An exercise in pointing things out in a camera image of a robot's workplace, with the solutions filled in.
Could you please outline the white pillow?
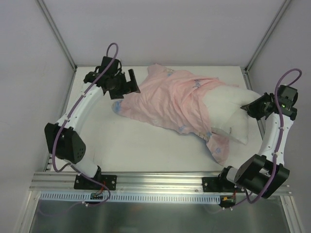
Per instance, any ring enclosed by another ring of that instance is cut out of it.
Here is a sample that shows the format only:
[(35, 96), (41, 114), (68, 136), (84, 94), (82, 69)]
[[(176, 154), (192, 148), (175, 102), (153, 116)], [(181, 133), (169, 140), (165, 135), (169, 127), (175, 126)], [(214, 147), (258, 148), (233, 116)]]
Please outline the white pillow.
[(242, 106), (257, 100), (260, 94), (236, 86), (220, 85), (203, 97), (213, 133), (237, 143), (248, 143), (248, 113)]

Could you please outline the blue and pink printed pillowcase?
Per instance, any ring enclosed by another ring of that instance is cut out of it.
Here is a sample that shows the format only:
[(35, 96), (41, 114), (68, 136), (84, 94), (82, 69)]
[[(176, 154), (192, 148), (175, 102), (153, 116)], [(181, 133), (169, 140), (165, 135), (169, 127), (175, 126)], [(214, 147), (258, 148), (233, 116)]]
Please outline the blue and pink printed pillowcase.
[(213, 111), (203, 98), (226, 84), (217, 78), (169, 70), (158, 64), (147, 70), (148, 76), (139, 85), (140, 93), (115, 101), (114, 113), (180, 134), (193, 133), (206, 141), (213, 158), (224, 165), (229, 156), (229, 139), (212, 132)]

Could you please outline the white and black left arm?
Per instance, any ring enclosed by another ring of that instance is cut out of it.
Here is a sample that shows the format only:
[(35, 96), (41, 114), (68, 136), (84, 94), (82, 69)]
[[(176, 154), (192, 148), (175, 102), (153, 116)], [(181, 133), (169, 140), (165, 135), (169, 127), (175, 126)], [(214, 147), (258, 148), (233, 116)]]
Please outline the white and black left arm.
[(80, 132), (92, 108), (106, 93), (111, 100), (118, 100), (124, 95), (140, 92), (133, 69), (128, 74), (130, 80), (126, 79), (119, 59), (103, 57), (102, 64), (84, 77), (82, 90), (71, 109), (56, 123), (47, 123), (44, 133), (54, 171), (63, 171), (57, 169), (55, 162), (56, 159), (63, 160), (66, 166), (86, 176), (84, 182), (90, 189), (100, 187), (101, 169), (85, 158), (86, 145)]

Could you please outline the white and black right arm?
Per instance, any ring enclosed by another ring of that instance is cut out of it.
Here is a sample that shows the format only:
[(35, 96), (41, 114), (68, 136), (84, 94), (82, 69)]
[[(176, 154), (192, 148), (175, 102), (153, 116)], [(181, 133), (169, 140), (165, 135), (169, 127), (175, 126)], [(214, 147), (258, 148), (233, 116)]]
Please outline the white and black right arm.
[(280, 85), (274, 93), (265, 93), (248, 105), (242, 106), (252, 118), (266, 121), (262, 145), (257, 154), (240, 168), (224, 168), (219, 175), (218, 187), (228, 192), (234, 186), (246, 191), (249, 203), (269, 198), (289, 177), (284, 166), (284, 148), (290, 128), (297, 116), (294, 107), (298, 91), (289, 85)]

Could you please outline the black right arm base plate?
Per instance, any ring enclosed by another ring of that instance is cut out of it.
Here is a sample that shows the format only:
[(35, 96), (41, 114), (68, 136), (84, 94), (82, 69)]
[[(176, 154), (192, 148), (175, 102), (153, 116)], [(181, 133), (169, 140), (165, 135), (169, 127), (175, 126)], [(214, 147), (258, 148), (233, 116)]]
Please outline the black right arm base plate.
[(241, 193), (240, 188), (235, 187), (235, 185), (226, 179), (219, 177), (203, 177), (202, 178), (202, 188), (205, 193)]

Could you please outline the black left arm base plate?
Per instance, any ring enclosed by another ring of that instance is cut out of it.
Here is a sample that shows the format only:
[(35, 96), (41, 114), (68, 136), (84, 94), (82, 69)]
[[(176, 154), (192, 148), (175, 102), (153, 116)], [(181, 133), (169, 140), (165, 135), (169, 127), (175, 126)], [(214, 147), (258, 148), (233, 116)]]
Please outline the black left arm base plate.
[(100, 190), (102, 186), (98, 183), (114, 191), (116, 190), (117, 176), (99, 174), (96, 175), (95, 178), (87, 179), (84, 176), (76, 175), (73, 188), (75, 190)]

